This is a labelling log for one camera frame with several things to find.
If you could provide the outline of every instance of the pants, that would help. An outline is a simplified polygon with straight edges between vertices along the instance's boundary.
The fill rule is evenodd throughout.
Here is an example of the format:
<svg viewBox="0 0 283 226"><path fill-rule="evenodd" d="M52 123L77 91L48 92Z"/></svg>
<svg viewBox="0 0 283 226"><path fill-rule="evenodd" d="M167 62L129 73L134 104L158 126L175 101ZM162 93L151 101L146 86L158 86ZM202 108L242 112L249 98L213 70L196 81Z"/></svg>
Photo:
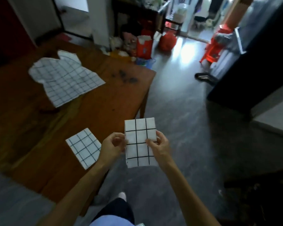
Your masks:
<svg viewBox="0 0 283 226"><path fill-rule="evenodd" d="M121 198L116 198L115 200L113 200L112 202L110 202L108 205L106 205L96 216L95 218L92 220L95 221L96 219L98 219L101 216L104 215L114 215L114 216L118 216L121 218L124 218L128 221L130 221L133 225L135 224L134 221L134 215L133 215L133 211L130 207L130 205L124 201Z"/></svg>

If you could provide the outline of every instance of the right hand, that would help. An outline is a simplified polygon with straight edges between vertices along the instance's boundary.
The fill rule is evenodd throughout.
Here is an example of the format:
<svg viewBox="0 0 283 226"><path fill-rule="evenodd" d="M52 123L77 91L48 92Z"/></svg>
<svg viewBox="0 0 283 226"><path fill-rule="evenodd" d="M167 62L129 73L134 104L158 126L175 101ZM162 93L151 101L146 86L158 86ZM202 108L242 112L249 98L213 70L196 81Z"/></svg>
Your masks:
<svg viewBox="0 0 283 226"><path fill-rule="evenodd" d="M156 135L158 136L157 143L149 139L146 139L146 143L152 149L156 161L164 171L166 167L174 163L174 161L171 156L169 140L158 130L156 130Z"/></svg>

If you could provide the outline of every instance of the hand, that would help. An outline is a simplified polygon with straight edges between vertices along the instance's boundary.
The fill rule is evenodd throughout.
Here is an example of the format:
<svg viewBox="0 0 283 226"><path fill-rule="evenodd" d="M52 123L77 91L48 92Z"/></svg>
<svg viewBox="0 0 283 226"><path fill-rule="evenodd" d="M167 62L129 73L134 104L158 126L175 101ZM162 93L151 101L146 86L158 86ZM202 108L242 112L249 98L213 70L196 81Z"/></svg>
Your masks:
<svg viewBox="0 0 283 226"><path fill-rule="evenodd" d="M112 133L104 139L97 162L106 167L111 167L120 154L124 152L126 145L125 134Z"/></svg>
<svg viewBox="0 0 283 226"><path fill-rule="evenodd" d="M171 156L171 148L168 139L160 131L156 130L157 143L146 139L147 145L152 148L154 157L158 162L160 168L164 171L168 165L174 163Z"/></svg>

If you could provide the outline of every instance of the wooden table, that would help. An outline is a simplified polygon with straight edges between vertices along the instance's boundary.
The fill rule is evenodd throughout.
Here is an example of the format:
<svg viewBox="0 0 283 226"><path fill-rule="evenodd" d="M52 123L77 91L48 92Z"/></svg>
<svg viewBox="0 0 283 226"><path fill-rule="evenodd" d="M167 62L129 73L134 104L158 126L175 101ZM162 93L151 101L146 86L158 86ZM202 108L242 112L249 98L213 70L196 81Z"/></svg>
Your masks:
<svg viewBox="0 0 283 226"><path fill-rule="evenodd" d="M159 25L159 30L163 33L165 27L164 20L170 3L171 0L168 0L158 11L154 11L146 9L145 7L140 7L128 0L112 0L112 9L114 13L114 36L119 35L118 13L128 14L136 19L149 20L152 21L154 25L159 21L159 16L162 16L162 22L161 25Z"/></svg>
<svg viewBox="0 0 283 226"><path fill-rule="evenodd" d="M58 49L76 53L82 65L106 84L54 108L28 69L42 57L58 58ZM55 39L1 67L0 172L60 201L86 173L65 140L85 128L100 142L113 132L124 132L124 120L134 119L141 106L143 117L154 76L152 70L121 62L95 48ZM90 196L85 211L95 195Z"/></svg>

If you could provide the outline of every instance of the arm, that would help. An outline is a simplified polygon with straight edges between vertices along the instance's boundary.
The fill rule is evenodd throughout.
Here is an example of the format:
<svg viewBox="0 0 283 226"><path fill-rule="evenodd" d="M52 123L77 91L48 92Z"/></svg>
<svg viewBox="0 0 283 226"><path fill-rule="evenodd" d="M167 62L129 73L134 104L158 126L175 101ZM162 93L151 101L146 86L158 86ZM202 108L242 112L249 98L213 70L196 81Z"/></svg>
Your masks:
<svg viewBox="0 0 283 226"><path fill-rule="evenodd" d="M73 225L96 184L124 151L125 146L124 134L113 133L108 136L103 141L99 158L94 167L79 180L39 225Z"/></svg>
<svg viewBox="0 0 283 226"><path fill-rule="evenodd" d="M147 144L152 148L155 159L171 183L186 224L193 226L220 226L216 218L194 193L172 159L168 139L163 133L159 131L156 131L156 133L158 144L151 140L147 140Z"/></svg>

